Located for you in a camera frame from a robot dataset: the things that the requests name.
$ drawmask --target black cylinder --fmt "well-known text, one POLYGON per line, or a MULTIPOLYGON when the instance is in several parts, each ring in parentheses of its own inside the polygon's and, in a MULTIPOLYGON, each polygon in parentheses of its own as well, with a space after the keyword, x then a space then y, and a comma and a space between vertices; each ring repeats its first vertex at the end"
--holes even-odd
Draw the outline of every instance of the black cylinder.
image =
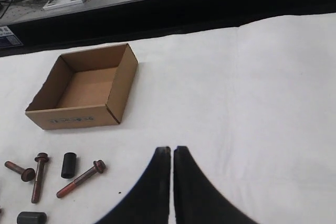
POLYGON ((21 212, 16 218, 17 224, 45 224, 46 221, 44 212, 21 212))
POLYGON ((62 178, 73 178, 76 170, 76 159, 77 155, 73 152, 68 152, 64 154, 63 165, 62 165, 62 178))

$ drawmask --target printed label on box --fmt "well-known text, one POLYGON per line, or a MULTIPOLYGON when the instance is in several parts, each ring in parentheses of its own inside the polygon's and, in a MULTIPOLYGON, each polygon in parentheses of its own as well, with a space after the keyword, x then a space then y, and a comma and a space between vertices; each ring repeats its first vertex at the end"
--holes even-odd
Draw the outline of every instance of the printed label on box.
POLYGON ((82 116, 76 118, 59 118, 59 119, 50 119, 50 123, 80 123, 80 122, 89 122, 94 121, 93 116, 82 116))

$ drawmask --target open cardboard box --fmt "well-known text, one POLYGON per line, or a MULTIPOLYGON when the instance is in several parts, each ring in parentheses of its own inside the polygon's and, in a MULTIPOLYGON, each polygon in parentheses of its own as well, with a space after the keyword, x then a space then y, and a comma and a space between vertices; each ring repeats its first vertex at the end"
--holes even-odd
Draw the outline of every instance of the open cardboard box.
POLYGON ((137 66, 128 44, 61 55, 26 115, 44 130, 119 124, 137 66))

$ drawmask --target rusty bolt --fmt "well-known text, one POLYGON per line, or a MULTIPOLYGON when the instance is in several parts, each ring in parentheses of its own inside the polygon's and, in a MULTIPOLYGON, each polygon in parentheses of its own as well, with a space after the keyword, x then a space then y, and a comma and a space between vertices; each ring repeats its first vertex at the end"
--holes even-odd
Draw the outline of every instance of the rusty bolt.
POLYGON ((24 169, 24 168, 14 164, 14 163, 12 163, 11 161, 7 161, 5 163, 5 166, 10 170, 13 170, 16 173, 19 173, 21 175, 22 181, 24 181, 24 182, 31 181, 35 178, 35 171, 32 168, 24 169))
POLYGON ((63 198, 64 196, 67 196, 70 192, 72 192, 75 188, 83 184, 85 181, 87 181, 89 178, 91 178, 96 173, 103 173, 105 170, 105 164, 102 160, 94 161, 93 167, 80 175, 78 178, 76 178, 73 182, 71 182, 69 185, 58 191, 56 193, 57 198, 63 198))
POLYGON ((48 154, 44 152, 39 153, 37 157, 35 157, 35 161, 37 162, 36 177, 33 188, 33 195, 31 196, 31 203, 33 204, 38 203, 40 200, 44 164, 49 161, 48 154))

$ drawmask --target bolt head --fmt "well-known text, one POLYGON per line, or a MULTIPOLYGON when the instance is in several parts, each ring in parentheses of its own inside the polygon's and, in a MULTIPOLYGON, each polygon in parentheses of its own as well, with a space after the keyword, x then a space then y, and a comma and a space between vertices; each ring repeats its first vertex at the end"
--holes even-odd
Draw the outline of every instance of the bolt head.
POLYGON ((21 174, 21 179, 24 182, 31 181, 35 178, 35 170, 32 168, 25 169, 25 171, 21 174))
POLYGON ((44 161, 45 163, 49 161, 49 157, 47 153, 41 152, 39 154, 37 154, 37 157, 35 157, 35 161, 39 162, 39 161, 44 161))
POLYGON ((105 163, 102 160, 94 161, 93 165, 99 173, 103 173, 106 168, 105 163))

